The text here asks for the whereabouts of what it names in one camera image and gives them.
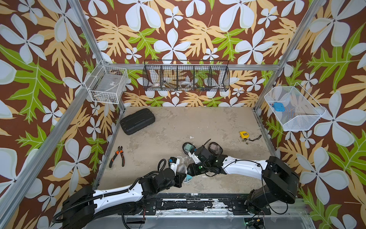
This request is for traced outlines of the green charger plug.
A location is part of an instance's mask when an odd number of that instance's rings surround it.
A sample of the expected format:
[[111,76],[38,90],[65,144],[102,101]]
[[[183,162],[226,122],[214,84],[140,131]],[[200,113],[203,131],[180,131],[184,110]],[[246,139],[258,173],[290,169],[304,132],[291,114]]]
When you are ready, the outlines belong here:
[[191,149],[192,149],[192,145],[186,145],[185,146],[185,151],[190,152]]

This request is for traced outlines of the teal charger plug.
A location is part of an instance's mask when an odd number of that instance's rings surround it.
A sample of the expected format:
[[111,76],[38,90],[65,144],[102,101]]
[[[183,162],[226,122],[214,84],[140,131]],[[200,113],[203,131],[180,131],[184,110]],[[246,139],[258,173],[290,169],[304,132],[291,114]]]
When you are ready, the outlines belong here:
[[184,180],[183,182],[184,182],[184,183],[189,183],[191,180],[192,180],[192,176],[191,176],[191,175],[189,175],[189,174],[187,174],[187,175],[186,175],[186,178],[185,178],[185,180]]

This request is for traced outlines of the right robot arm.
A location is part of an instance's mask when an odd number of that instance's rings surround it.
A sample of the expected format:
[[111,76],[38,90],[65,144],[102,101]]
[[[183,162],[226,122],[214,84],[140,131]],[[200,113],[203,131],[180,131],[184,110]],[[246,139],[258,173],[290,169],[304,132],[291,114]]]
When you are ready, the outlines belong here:
[[276,201],[295,203],[299,176],[276,156],[267,160],[239,159],[224,155],[220,146],[196,148],[191,143],[184,143],[182,149],[193,160],[187,168],[192,177],[212,173],[214,176],[234,174],[261,180],[262,187],[252,190],[244,203],[246,212],[262,212]]

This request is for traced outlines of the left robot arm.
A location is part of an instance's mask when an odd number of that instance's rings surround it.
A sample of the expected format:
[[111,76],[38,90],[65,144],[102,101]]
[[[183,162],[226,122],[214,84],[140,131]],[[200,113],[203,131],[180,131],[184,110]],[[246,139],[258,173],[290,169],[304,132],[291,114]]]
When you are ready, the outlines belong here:
[[63,203],[62,210],[53,216],[52,223],[61,223],[64,229],[82,229],[92,220],[107,213],[123,211],[126,204],[139,205],[171,187],[180,188],[186,173],[171,168],[140,177],[126,187],[108,190],[93,190],[84,187]]

